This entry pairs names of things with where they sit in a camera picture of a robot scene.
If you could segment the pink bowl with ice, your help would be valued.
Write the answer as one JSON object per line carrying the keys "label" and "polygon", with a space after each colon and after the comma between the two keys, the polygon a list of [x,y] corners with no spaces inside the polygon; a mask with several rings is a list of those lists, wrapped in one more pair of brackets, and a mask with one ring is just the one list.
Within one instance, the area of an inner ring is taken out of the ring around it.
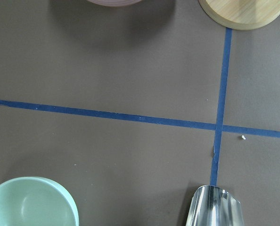
{"label": "pink bowl with ice", "polygon": [[141,2],[142,0],[88,0],[88,1],[106,7],[125,7]]}

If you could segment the stainless steel scoop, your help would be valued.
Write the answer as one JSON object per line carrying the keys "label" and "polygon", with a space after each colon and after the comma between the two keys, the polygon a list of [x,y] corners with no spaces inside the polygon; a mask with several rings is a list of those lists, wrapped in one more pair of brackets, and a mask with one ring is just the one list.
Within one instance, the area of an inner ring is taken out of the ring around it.
{"label": "stainless steel scoop", "polygon": [[217,186],[199,187],[191,200],[187,226],[243,226],[241,202]]}

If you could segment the light green bowl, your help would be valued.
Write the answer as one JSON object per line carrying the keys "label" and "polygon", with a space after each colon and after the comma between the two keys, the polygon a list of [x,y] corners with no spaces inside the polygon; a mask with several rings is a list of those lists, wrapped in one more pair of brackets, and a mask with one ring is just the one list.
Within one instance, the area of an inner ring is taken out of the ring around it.
{"label": "light green bowl", "polygon": [[42,177],[20,177],[0,184],[0,226],[77,226],[72,195]]}

